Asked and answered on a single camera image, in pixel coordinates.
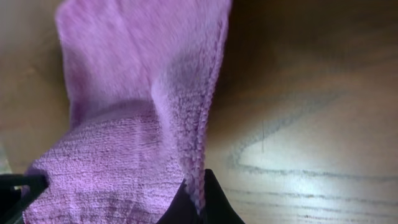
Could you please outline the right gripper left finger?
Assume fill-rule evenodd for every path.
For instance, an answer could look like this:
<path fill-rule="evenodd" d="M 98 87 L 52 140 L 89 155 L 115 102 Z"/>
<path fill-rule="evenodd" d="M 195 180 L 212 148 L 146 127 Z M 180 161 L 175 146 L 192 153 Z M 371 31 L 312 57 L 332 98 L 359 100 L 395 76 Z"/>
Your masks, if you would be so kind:
<path fill-rule="evenodd" d="M 1 174 L 1 224 L 24 223 L 23 211 L 48 186 L 44 175 Z"/>

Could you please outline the purple microfiber cloth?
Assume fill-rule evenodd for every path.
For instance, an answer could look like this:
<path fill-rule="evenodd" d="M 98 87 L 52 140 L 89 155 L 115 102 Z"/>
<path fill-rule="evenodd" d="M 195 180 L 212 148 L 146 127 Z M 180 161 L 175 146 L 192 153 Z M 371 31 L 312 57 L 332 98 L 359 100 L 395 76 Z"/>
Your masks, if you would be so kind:
<path fill-rule="evenodd" d="M 206 124 L 228 0 L 67 0 L 56 13 L 70 129 L 35 160 L 26 223 L 155 223 L 205 207 Z"/>

